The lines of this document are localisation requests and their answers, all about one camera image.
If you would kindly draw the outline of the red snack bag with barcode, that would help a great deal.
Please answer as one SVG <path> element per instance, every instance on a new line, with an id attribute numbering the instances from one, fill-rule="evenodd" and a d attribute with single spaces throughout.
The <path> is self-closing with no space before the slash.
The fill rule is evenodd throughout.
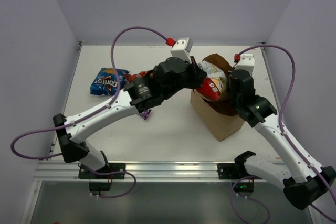
<path id="1" fill-rule="evenodd" d="M 198 66 L 207 73 L 207 77 L 196 91 L 207 101 L 219 102 L 226 100 L 228 79 L 224 71 L 207 61 L 199 62 Z"/>

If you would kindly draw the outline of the brown paper bag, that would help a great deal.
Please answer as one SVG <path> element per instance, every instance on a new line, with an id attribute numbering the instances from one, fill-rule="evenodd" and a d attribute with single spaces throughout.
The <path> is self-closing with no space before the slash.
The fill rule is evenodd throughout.
<path id="1" fill-rule="evenodd" d="M 211 54 L 202 61 L 207 61 L 219 67 L 224 71 L 227 79 L 228 73 L 233 69 L 226 59 L 219 54 Z M 190 103 L 208 130 L 219 142 L 240 130 L 244 124 L 243 119 L 238 116 L 229 102 L 228 92 L 226 100 L 211 102 L 203 99 L 194 89 L 191 91 Z"/>

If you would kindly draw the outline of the red white snack packet bottom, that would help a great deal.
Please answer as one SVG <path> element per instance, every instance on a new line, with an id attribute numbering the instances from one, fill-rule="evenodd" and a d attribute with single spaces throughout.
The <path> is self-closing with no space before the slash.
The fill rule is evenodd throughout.
<path id="1" fill-rule="evenodd" d="M 136 74 L 130 74 L 130 73 L 125 73 L 124 74 L 124 78 L 125 78 L 125 83 L 129 84 L 131 82 L 133 82 L 134 80 L 141 78 L 141 77 L 145 77 L 145 76 L 153 76 L 153 71 L 141 71 L 139 73 Z"/>

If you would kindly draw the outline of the blue snack packet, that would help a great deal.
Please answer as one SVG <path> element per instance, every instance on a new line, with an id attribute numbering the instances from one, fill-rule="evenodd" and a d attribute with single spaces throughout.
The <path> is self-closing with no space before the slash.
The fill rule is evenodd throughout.
<path id="1" fill-rule="evenodd" d="M 115 95 L 118 81 L 121 89 L 128 83 L 126 74 L 129 74 L 129 71 L 125 69 L 101 68 L 90 86 L 90 94 Z"/>

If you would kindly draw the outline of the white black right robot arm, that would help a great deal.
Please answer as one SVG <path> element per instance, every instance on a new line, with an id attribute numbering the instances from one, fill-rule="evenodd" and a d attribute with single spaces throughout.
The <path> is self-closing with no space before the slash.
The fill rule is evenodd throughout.
<path id="1" fill-rule="evenodd" d="M 300 210 L 325 194 L 335 181 L 335 169 L 322 166 L 300 145 L 275 107 L 256 94 L 248 71 L 238 69 L 229 73 L 229 94 L 238 115 L 265 138 L 286 165 L 281 168 L 246 151 L 235 158 L 236 176 L 255 175 L 266 180 L 282 190 L 287 200 Z"/>

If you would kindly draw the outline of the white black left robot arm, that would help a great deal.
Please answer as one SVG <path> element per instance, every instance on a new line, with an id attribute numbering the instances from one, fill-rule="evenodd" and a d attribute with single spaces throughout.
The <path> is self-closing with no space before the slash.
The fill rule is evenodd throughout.
<path id="1" fill-rule="evenodd" d="M 74 116 L 55 115 L 53 123 L 64 162 L 79 161 L 97 178 L 106 177 L 107 158 L 88 143 L 88 137 L 118 120 L 161 105 L 182 89 L 200 87 L 206 77 L 193 57 L 190 61 L 169 57 L 105 102 Z"/>

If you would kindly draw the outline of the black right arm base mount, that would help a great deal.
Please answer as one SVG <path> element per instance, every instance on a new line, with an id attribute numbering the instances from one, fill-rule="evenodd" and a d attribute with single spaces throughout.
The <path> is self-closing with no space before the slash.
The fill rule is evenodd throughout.
<path id="1" fill-rule="evenodd" d="M 256 156 L 252 151 L 245 151 L 234 158 L 232 163 L 217 163 L 217 173 L 220 180 L 230 181 L 229 192 L 232 195 L 251 196 L 255 191 L 255 179 L 245 179 L 234 186 L 239 179 L 250 176 L 247 173 L 244 163 L 248 158 Z"/>

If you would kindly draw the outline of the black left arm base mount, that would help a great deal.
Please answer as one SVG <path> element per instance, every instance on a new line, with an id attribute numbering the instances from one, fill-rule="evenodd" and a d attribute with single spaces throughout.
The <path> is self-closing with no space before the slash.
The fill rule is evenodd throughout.
<path id="1" fill-rule="evenodd" d="M 89 171 L 85 165 L 79 164 L 79 179 L 88 179 L 89 191 L 92 194 L 99 194 L 109 192 L 114 179 L 124 179 L 125 163 L 112 163 L 109 162 L 108 167 L 104 167 L 97 172 Z"/>

